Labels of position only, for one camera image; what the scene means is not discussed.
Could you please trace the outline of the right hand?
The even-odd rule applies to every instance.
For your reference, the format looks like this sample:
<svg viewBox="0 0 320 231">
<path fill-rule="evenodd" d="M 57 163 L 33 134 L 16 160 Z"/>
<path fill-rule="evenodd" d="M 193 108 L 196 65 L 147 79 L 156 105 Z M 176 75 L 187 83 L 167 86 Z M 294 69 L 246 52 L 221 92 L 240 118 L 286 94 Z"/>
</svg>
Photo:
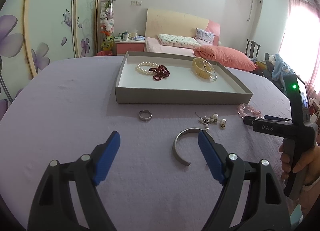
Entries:
<svg viewBox="0 0 320 231">
<path fill-rule="evenodd" d="M 300 157 L 298 163 L 293 169 L 291 169 L 290 157 L 284 152 L 284 145 L 281 144 L 279 148 L 281 152 L 281 169 L 283 170 L 281 174 L 282 180 L 287 180 L 289 178 L 289 173 L 298 173 L 303 169 L 307 169 L 304 185 L 311 185 L 314 181 L 319 178 L 319 146 L 315 145 L 310 150 L 304 152 Z"/>
</svg>

